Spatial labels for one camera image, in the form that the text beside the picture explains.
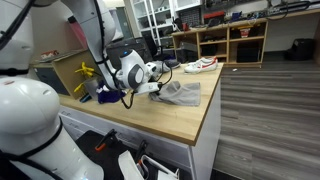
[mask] box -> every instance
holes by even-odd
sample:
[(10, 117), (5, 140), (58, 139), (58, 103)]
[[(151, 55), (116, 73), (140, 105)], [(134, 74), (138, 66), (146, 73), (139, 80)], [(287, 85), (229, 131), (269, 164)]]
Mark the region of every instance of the box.
[(231, 28), (230, 30), (230, 37), (231, 39), (243, 38), (241, 35), (241, 29), (249, 29), (248, 34), (244, 37), (254, 37), (259, 35), (260, 31), (260, 24), (255, 26), (245, 26), (245, 27), (238, 27), (238, 28)]
[(86, 80), (81, 73), (75, 73), (76, 70), (81, 68), (82, 62), (85, 62), (87, 67), (93, 68), (101, 74), (89, 50), (52, 61), (52, 66), (57, 76), (68, 94), (74, 99), (82, 97), (85, 93), (83, 91), (74, 92), (74, 89)]
[(204, 19), (204, 24), (208, 24), (211, 19), (217, 19), (220, 21), (220, 24), (224, 23), (224, 16), (225, 12), (224, 11), (218, 11), (218, 12), (213, 12), (209, 14), (204, 14), (203, 19)]
[(52, 66), (34, 67), (33, 69), (39, 80), (51, 86), (58, 94), (70, 95)]
[(239, 43), (237, 48), (237, 62), (258, 62), (260, 54), (259, 42)]
[(201, 47), (201, 56), (214, 56), (218, 51), (217, 44), (208, 44)]
[(198, 53), (194, 51), (178, 49), (176, 50), (177, 61), (181, 63), (194, 62), (198, 59)]
[(143, 37), (125, 39), (116, 43), (111, 43), (106, 48), (112, 66), (115, 69), (121, 69), (119, 57), (129, 49), (134, 49), (143, 59), (144, 63), (153, 61), (149, 47)]
[(184, 41), (180, 42), (180, 48), (185, 49), (185, 50), (189, 50), (189, 51), (194, 51), (194, 52), (198, 51), (197, 44), (193, 44), (190, 42), (184, 42)]

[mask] chair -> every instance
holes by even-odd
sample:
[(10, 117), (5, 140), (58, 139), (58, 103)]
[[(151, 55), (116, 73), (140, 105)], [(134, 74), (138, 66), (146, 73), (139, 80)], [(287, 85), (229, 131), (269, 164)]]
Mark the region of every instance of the chair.
[(152, 36), (146, 35), (143, 37), (146, 41), (146, 44), (149, 48), (149, 51), (154, 61), (164, 61), (170, 58), (169, 54), (163, 54), (163, 46), (157, 46)]

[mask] gray floor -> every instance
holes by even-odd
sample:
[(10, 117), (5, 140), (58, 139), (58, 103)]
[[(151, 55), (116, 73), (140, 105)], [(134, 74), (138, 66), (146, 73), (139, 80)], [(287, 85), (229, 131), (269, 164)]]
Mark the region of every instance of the gray floor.
[(242, 179), (320, 179), (320, 67), (267, 56), (225, 68), (214, 169)]

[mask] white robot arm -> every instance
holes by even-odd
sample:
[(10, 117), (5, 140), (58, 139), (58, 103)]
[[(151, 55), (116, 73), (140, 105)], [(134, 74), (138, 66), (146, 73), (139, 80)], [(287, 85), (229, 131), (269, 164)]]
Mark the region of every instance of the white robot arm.
[[(4, 19), (0, 23), (0, 158), (7, 157), (32, 179), (51, 179), (46, 175), (51, 173), (60, 179), (100, 180), (102, 168), (81, 152), (56, 117), (57, 93), (38, 81), (6, 77), (28, 73), (33, 53), (30, 8), (45, 7), (55, 1), (0, 0), (0, 16)], [(135, 51), (121, 56), (121, 70), (112, 67), (104, 51), (115, 34), (115, 25), (102, 0), (61, 1), (80, 23), (108, 89), (134, 89), (137, 94), (159, 90), (158, 83), (149, 83), (155, 65), (145, 65)], [(25, 156), (23, 161), (31, 160), (48, 172), (14, 160), (21, 155)]]

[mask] black box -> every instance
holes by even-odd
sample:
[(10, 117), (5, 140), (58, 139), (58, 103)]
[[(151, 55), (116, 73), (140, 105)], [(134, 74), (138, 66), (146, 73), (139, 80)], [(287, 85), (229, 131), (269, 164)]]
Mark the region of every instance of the black box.
[(258, 62), (260, 54), (259, 42), (239, 43), (237, 49), (237, 62)]
[(144, 63), (153, 61), (148, 45), (143, 37), (125, 39), (107, 46), (107, 55), (115, 69), (121, 69), (120, 56), (129, 49), (135, 50)]
[(39, 80), (51, 86), (57, 93), (69, 96), (67, 89), (62, 84), (53, 67), (34, 68)]
[(315, 40), (313, 39), (295, 39), (291, 49), (285, 52), (285, 59), (303, 61), (312, 59), (315, 50)]
[(198, 53), (186, 49), (176, 50), (177, 61), (181, 63), (194, 62), (198, 60)]
[(218, 51), (217, 44), (209, 44), (201, 47), (201, 56), (214, 56)]

